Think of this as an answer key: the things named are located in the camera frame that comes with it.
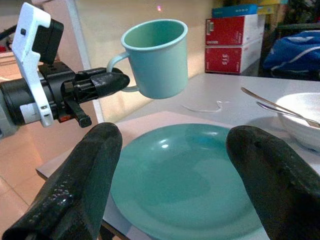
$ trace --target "mug handle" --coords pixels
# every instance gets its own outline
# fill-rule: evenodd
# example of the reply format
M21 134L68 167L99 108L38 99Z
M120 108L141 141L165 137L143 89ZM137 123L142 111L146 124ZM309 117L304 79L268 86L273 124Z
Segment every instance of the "mug handle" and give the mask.
M113 57L108 62L108 65L106 66L106 72L107 73L112 72L112 69L114 68L116 63L120 62L121 60L123 60L123 59L125 59L127 57L129 57L129 53L127 53L126 51L124 51L124 52L120 53L119 55ZM137 85L135 85L135 86L127 86L124 89L122 89L122 91L127 92L127 93L132 93L132 92L139 91L139 87Z

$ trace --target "red box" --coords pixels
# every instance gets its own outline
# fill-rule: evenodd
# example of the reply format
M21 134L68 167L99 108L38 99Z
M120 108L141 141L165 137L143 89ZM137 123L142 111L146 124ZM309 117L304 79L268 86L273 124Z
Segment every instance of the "red box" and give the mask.
M237 46L262 38L265 15L211 18L206 20L206 46Z
M205 72L240 74L261 56L262 38L243 46L207 46Z

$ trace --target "spoon handle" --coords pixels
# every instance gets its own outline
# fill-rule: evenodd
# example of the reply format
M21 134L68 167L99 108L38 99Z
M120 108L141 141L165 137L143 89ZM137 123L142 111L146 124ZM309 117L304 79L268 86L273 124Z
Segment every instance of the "spoon handle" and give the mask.
M314 121L312 119L309 119L309 118L305 118L303 116L297 116L295 114L292 114L292 113L289 113L289 112L286 112L286 111L282 111L282 110L279 110L279 109L276 109L276 108L273 108L271 106L267 106L261 102L256 102L256 104L258 104L261 108L263 109L266 109L266 110L269 110L269 111L272 111L272 112L276 112L276 113L279 113L279 114L284 114L284 115L288 115L288 116L292 116L292 117L295 117L295 118L298 118L298 119L303 119L305 120L310 126L312 127L315 127L315 128L320 128L320 123L318 123L317 121Z
M280 106L280 105L278 105L278 104L276 104L276 103L274 103L274 102L272 102L272 101L269 101L269 100L267 100L267 99L265 99L265 98L263 98L263 97L255 94L255 93L253 93L252 91L249 91L248 89L246 89L246 88L244 88L244 87L241 87L241 90L242 90L245 94L250 95L251 97L254 97L254 98L256 98L256 99L259 99L259 100L261 100L261 101L263 101L263 102L265 102L265 103L267 103L267 104L270 104L270 105L275 106L275 107L277 107L277 108L283 109L283 110L285 110L285 111L287 111L287 112L289 112L289 113L291 113L291 114L294 114L294 115L296 115L296 116L298 116L298 117L303 118L302 115L300 115L300 114L298 114L298 113L296 113L296 112L294 112L294 111L291 111L291 110L289 110L289 109L287 109L287 108L285 108L285 107L283 107L283 106Z

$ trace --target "mug rim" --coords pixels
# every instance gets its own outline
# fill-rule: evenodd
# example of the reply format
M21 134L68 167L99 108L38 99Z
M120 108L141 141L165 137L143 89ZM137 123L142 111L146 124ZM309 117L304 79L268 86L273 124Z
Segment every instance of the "mug rim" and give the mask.
M133 31L134 29L139 28L143 25L146 25L149 23L154 23L154 22L176 22L176 23L179 23L183 26L183 32L176 39L169 41L169 42L166 42L165 44L158 45L158 46L136 47L136 46L130 46L125 43L125 38L131 31ZM187 33L188 33L188 26L183 21L176 20L176 19L169 19L169 18L160 18L160 19L155 19L155 20L151 20L151 21L145 21L145 22L142 22L138 25L131 27L129 30L127 30L122 35L121 44L123 45L123 47L125 49L129 49L129 50L133 50L133 51L145 52L145 51L159 50L159 49L164 49L166 47L172 46L172 45L180 42L182 39L184 39L184 37L187 35Z

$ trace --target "light blue mug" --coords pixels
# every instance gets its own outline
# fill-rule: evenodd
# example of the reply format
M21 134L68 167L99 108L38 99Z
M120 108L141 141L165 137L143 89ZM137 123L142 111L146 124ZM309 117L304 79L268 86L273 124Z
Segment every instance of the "light blue mug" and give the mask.
M140 91L151 99L165 99L180 93L188 83L188 27L174 19L143 22L126 31L121 38L125 52L112 58L107 67L128 58L136 86L125 92Z

